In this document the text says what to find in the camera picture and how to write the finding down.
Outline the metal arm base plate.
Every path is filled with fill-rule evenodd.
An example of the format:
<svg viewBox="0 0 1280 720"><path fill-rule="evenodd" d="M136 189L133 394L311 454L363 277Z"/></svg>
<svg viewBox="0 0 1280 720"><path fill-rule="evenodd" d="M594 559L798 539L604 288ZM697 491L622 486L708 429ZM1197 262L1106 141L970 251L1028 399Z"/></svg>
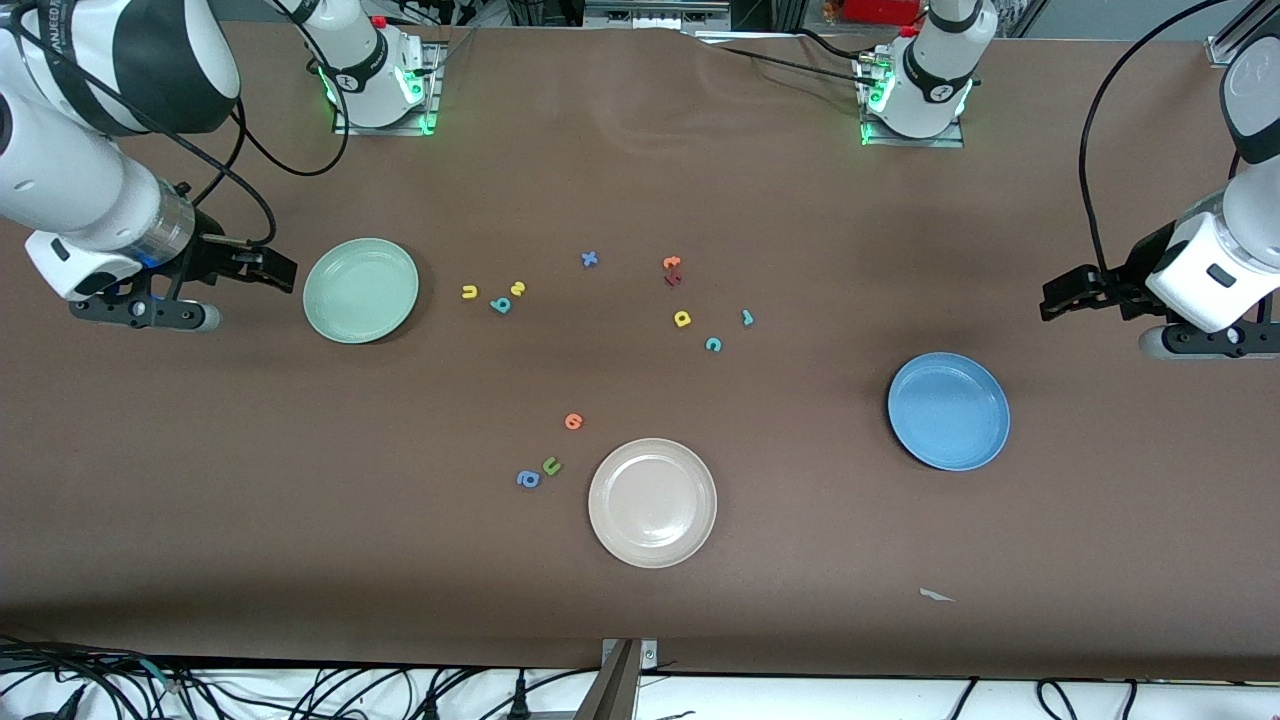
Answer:
<svg viewBox="0 0 1280 720"><path fill-rule="evenodd" d="M915 87L896 78L895 59L884 53L888 49L882 45L851 60L854 76L869 82L858 90L861 142L960 149L964 141L959 117L968 91L941 104L910 99Z"/></svg>
<svg viewBox="0 0 1280 720"><path fill-rule="evenodd" d="M430 136L442 104L447 45L384 28L370 55L323 72L333 135Z"/></svg>

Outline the small metal corner bracket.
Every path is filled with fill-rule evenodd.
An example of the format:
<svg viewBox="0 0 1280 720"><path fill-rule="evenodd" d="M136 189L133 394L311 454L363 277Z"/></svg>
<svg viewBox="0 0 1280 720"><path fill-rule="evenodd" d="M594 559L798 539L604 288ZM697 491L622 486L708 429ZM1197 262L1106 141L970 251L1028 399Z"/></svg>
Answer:
<svg viewBox="0 0 1280 720"><path fill-rule="evenodd" d="M602 642L602 661L600 665L604 666L612 655L614 647L621 642L617 638L605 638ZM657 638L637 638L636 646L640 652L640 669L643 671L655 670L659 664L659 650Z"/></svg>

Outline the aluminium frame rail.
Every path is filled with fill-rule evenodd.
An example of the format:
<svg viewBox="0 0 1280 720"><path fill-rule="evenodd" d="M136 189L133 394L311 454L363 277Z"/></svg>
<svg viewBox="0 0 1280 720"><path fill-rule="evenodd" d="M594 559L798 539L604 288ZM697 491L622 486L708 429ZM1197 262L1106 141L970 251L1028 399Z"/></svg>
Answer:
<svg viewBox="0 0 1280 720"><path fill-rule="evenodd" d="M1210 64L1228 67L1248 42L1277 18L1280 18L1280 0L1248 0L1216 35L1204 41Z"/></svg>

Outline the pale green plate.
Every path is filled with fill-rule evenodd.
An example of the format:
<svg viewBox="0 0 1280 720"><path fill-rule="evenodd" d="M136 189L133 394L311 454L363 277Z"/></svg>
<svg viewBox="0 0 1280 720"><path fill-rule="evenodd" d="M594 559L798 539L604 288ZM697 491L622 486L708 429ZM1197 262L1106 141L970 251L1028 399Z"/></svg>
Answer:
<svg viewBox="0 0 1280 720"><path fill-rule="evenodd" d="M326 251L308 273L302 306L312 329L340 345L396 332L419 299L419 269L398 243L364 237Z"/></svg>

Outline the brown table cover sheet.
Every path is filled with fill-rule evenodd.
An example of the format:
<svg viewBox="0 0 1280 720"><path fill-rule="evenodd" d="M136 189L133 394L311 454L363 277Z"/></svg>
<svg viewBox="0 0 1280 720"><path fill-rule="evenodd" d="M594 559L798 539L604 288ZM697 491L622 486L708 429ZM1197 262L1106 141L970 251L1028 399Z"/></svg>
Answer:
<svg viewBox="0 0 1280 720"><path fill-rule="evenodd" d="M435 135L353 138L315 178L236 164L302 273L361 236L412 254L419 302L374 345L229 281L191 290L221 309L212 333L81 322L0 222L0 633L534 667L650 637L677 671L1280 678L1280 361L1155 361L1116 311L1038 314L1091 259L1076 142L1121 50L993 45L965 146L934 150L861 146L833 79L671 31L479 31ZM929 468L890 428L890 382L929 352L1005 389L983 468ZM716 482L714 530L675 568L618 561L589 521L598 464L641 438Z"/></svg>

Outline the red box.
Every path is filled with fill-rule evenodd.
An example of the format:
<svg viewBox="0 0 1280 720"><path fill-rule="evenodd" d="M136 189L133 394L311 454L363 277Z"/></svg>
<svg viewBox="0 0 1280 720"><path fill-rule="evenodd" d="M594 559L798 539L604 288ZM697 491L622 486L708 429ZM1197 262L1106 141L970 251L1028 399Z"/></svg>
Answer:
<svg viewBox="0 0 1280 720"><path fill-rule="evenodd" d="M864 26L910 26L927 0L838 0L840 18Z"/></svg>

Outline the grey equipment housing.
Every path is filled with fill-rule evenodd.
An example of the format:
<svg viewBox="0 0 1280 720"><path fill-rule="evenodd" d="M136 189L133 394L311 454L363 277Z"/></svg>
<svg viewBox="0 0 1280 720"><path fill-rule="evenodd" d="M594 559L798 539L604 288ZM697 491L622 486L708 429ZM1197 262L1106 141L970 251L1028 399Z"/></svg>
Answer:
<svg viewBox="0 0 1280 720"><path fill-rule="evenodd" d="M730 0L584 0L582 27L730 32L732 6Z"/></svg>

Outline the aluminium profile post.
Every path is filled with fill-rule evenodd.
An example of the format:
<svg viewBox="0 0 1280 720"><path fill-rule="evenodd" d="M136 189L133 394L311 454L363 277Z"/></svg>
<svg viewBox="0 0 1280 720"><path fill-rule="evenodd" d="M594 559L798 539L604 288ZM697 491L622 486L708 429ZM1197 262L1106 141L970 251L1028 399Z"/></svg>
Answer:
<svg viewBox="0 0 1280 720"><path fill-rule="evenodd" d="M612 641L573 720L635 720L644 659L643 639Z"/></svg>

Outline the blue plate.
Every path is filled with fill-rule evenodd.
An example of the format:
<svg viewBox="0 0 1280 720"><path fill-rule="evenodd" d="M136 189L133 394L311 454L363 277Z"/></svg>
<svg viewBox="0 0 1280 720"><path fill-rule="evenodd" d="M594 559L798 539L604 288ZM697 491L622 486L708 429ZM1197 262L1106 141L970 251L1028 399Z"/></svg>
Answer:
<svg viewBox="0 0 1280 720"><path fill-rule="evenodd" d="M890 382L886 409L897 442L919 462L942 471L983 468L1010 437L1012 416L1004 387L960 354L908 360Z"/></svg>

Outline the beige plate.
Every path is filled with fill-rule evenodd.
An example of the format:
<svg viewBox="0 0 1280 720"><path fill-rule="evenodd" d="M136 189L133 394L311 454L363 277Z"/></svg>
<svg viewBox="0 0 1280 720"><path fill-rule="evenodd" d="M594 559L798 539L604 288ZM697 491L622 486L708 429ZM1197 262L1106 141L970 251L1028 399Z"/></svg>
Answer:
<svg viewBox="0 0 1280 720"><path fill-rule="evenodd" d="M710 538L718 492L707 462L673 439L634 439L600 460L588 491L591 529L611 556L646 570L690 560Z"/></svg>

